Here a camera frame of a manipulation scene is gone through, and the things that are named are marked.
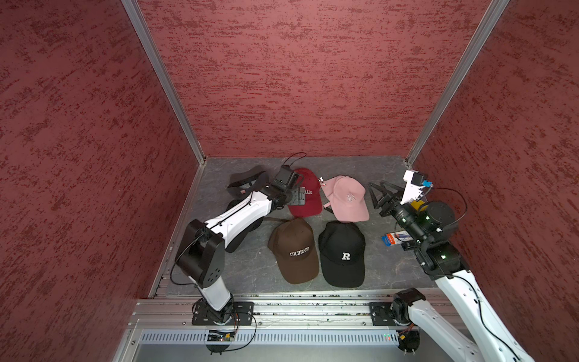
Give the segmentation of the dark red baseball cap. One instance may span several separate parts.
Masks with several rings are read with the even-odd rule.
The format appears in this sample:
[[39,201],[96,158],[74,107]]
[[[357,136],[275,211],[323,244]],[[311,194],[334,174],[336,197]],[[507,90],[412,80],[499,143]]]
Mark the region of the dark red baseball cap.
[[301,187],[305,189],[305,204],[289,206],[289,212],[295,218],[306,218],[319,215],[323,210],[321,201],[321,185],[316,175],[307,168],[298,168],[296,172],[301,177]]

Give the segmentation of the pink baseball cap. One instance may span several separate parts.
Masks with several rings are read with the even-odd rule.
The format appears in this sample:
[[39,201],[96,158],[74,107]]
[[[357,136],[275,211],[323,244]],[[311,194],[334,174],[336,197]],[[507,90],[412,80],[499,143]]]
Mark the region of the pink baseball cap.
[[335,176],[332,179],[320,179],[320,185],[328,202],[324,208],[331,210],[336,219],[342,223],[359,223],[369,220],[369,211],[365,202],[365,187],[349,176]]

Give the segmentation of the brown baseball cap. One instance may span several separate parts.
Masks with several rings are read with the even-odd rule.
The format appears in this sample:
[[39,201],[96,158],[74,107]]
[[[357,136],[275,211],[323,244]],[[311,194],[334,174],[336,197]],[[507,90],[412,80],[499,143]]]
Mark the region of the brown baseball cap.
[[305,220],[293,219],[278,226],[268,240],[268,249],[288,283],[303,284],[318,277],[320,266],[314,233]]

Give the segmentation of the grey baseball cap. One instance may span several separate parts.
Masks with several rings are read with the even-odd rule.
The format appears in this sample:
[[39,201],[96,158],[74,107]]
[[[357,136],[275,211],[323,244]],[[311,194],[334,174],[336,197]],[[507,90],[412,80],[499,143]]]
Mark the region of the grey baseball cap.
[[243,200],[251,192],[259,191],[269,184],[269,175],[262,165],[252,167],[250,170],[235,173],[230,176],[227,192],[235,200]]

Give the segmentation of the black baseball cap letter R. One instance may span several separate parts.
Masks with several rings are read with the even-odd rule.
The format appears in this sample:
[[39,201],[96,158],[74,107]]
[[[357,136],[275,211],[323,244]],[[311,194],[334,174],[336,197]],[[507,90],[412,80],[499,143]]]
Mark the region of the black baseball cap letter R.
[[354,223],[332,221],[318,237],[324,279],[333,287],[357,288],[365,280],[366,239]]

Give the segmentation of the black cap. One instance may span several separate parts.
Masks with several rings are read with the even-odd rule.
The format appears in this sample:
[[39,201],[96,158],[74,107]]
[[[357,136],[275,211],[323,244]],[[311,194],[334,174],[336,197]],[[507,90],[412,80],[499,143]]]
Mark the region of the black cap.
[[226,252],[233,253],[247,235],[261,225],[265,211],[254,202],[239,202],[226,220]]

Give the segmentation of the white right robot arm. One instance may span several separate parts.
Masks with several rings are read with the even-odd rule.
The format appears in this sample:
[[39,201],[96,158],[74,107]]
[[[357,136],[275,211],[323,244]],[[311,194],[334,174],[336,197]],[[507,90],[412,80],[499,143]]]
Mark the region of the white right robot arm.
[[416,207],[403,200],[405,190],[392,183],[369,183],[372,206],[382,217],[393,217],[410,236],[403,241],[423,272],[458,312],[467,327],[462,333],[446,320],[416,288],[394,295],[393,320],[412,332],[424,331],[453,361],[531,361],[484,296],[476,278],[450,238],[458,229],[455,211],[440,201]]

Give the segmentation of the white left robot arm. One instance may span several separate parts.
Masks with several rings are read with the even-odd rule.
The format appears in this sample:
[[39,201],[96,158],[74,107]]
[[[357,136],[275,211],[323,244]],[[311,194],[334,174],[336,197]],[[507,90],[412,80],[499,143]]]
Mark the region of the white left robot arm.
[[226,252],[235,250],[249,232],[271,212],[287,205],[304,205],[305,175],[286,159],[274,177],[258,165],[230,177],[227,191],[235,202],[223,214],[205,222],[191,221],[185,228],[174,259],[188,277],[188,285],[201,293],[201,301],[214,315],[233,312],[234,297],[222,278]]

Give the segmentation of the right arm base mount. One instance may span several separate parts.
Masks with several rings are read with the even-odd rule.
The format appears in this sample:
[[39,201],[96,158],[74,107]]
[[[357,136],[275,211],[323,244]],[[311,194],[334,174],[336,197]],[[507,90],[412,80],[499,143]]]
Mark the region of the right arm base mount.
[[408,306],[399,300],[390,303],[370,303],[369,315],[374,327],[408,327],[411,324]]

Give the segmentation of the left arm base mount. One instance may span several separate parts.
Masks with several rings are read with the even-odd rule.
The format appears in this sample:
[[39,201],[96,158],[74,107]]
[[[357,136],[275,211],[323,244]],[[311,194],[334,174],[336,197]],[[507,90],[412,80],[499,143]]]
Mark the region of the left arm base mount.
[[230,301],[224,309],[217,311],[212,309],[209,304],[201,299],[192,307],[191,324],[193,326],[250,326],[253,323],[253,309],[255,304],[252,302],[235,302]]

